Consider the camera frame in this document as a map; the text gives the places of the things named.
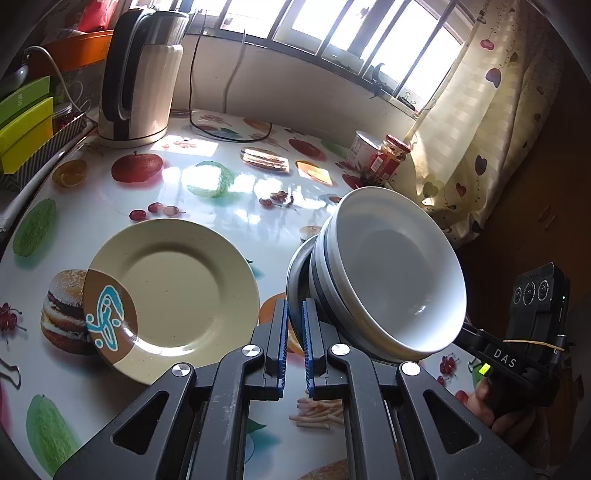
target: electric kettle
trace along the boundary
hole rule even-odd
[[[180,41],[189,16],[132,9],[121,15],[107,54],[100,96],[99,140],[131,148],[166,134],[178,66]]]

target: human hand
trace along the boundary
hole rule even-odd
[[[474,392],[464,402],[464,405],[484,425],[501,437],[505,443],[514,446],[525,438],[534,424],[535,409],[526,408],[525,410],[512,411],[495,420],[495,414],[485,403],[490,391],[491,384],[488,379],[481,379],[476,385]]]

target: rubber band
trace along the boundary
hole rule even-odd
[[[553,348],[554,350],[558,350],[560,352],[564,352],[564,348],[561,348],[556,345],[552,345],[551,343],[546,342],[537,342],[536,340],[503,340],[504,342],[513,342],[513,343],[531,343],[532,345],[542,345],[547,346],[549,348]]]

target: silver screw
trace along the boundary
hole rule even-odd
[[[191,367],[187,364],[176,364],[173,367],[173,375],[175,377],[184,377],[185,375],[188,375],[190,371]]]
[[[415,362],[404,362],[400,365],[402,369],[402,373],[408,375],[409,377],[414,377],[421,372],[421,367],[418,366]]]
[[[351,348],[349,348],[349,345],[345,345],[344,343],[336,343],[330,347],[330,351],[335,355],[343,356],[347,355],[347,353],[351,351]]]
[[[261,347],[258,345],[246,345],[242,347],[242,354],[245,356],[257,356],[261,353]]]

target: window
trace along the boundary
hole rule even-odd
[[[409,115],[432,97],[475,21],[459,0],[194,0],[192,12],[190,33],[207,16],[207,35],[246,32],[249,42],[381,90]]]

